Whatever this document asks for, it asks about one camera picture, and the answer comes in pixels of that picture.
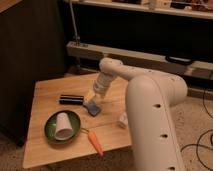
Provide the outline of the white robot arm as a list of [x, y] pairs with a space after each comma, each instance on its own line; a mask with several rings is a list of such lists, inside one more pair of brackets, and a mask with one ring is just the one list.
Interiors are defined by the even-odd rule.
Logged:
[[184, 101], [183, 78], [157, 70], [128, 66], [120, 60], [103, 58], [100, 73], [84, 106], [92, 116], [116, 77], [128, 81], [125, 108], [135, 165], [138, 171], [185, 171], [170, 108]]

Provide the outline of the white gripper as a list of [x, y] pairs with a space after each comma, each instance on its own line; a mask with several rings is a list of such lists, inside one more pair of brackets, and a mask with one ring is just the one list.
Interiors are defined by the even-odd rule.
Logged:
[[[103, 72], [100, 72], [98, 74], [97, 79], [94, 81], [93, 84], [93, 90], [96, 94], [99, 94], [102, 98], [105, 97], [110, 84], [115, 80], [115, 77], [113, 75], [110, 74], [106, 74]], [[93, 91], [89, 91], [85, 96], [84, 96], [84, 102], [83, 105], [84, 106], [88, 106], [88, 105], [94, 105], [95, 101], [94, 98], [96, 96], [96, 94]]]

